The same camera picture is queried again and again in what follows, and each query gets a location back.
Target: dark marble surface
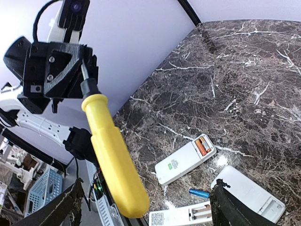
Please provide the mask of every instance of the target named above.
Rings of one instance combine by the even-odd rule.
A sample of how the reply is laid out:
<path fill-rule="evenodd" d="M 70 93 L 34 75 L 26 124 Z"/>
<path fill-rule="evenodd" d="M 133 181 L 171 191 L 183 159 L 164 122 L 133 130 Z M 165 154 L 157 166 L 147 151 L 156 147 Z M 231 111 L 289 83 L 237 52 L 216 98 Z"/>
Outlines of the dark marble surface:
<path fill-rule="evenodd" d="M 224 21 L 193 30 L 115 117 L 150 195 L 150 210 L 202 202 L 232 165 L 286 205 L 301 225 L 301 24 Z M 154 166 L 206 133 L 218 153 L 161 186 Z"/>

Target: yellow screwdriver handle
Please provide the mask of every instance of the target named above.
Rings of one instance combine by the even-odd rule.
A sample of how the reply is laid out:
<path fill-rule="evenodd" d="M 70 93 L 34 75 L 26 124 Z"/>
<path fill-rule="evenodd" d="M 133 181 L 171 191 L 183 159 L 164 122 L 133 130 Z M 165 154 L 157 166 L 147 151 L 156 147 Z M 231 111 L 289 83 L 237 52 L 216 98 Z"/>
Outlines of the yellow screwdriver handle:
<path fill-rule="evenodd" d="M 81 108 L 87 115 L 97 160 L 120 213 L 127 218 L 141 218 L 149 209 L 150 200 L 121 132 L 114 125 L 108 98 L 91 95 Z"/>

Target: orange battery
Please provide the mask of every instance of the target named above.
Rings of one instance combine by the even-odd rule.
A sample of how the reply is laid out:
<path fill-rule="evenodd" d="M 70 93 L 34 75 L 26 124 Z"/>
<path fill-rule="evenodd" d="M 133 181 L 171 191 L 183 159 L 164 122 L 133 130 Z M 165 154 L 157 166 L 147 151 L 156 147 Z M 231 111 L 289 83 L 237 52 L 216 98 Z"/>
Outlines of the orange battery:
<path fill-rule="evenodd" d="M 198 146 L 199 151 L 201 152 L 202 156 L 205 156 L 207 154 L 206 149 L 201 144 L 200 140 L 196 140 L 196 145 Z"/>
<path fill-rule="evenodd" d="M 210 151 L 211 151 L 211 148 L 209 147 L 209 145 L 208 145 L 207 142 L 205 141 L 205 138 L 200 137 L 199 139 L 202 141 L 202 145 L 203 145 L 203 147 L 205 148 L 206 152 L 210 152 Z"/>

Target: blue battery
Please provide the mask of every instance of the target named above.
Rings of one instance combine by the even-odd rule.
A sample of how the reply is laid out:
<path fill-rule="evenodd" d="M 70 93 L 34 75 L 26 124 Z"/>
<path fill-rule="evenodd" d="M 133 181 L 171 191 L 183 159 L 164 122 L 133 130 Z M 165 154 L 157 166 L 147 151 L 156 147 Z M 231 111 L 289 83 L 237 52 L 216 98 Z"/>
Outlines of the blue battery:
<path fill-rule="evenodd" d="M 189 193 L 190 194 L 195 194 L 199 197 L 206 198 L 206 199 L 209 199 L 209 196 L 210 196 L 209 192 L 203 192 L 203 191 L 200 191 L 200 190 L 197 190 L 197 189 L 189 189 Z"/>

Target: plastic basket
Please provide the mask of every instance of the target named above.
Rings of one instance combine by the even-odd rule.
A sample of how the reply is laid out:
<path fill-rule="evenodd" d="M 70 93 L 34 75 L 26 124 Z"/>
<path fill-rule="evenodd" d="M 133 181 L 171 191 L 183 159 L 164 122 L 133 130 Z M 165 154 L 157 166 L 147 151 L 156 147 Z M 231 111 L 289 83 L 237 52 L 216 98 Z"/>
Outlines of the plastic basket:
<path fill-rule="evenodd" d="M 54 200 L 62 189 L 63 177 L 52 169 L 47 170 L 29 190 L 25 217 Z"/>

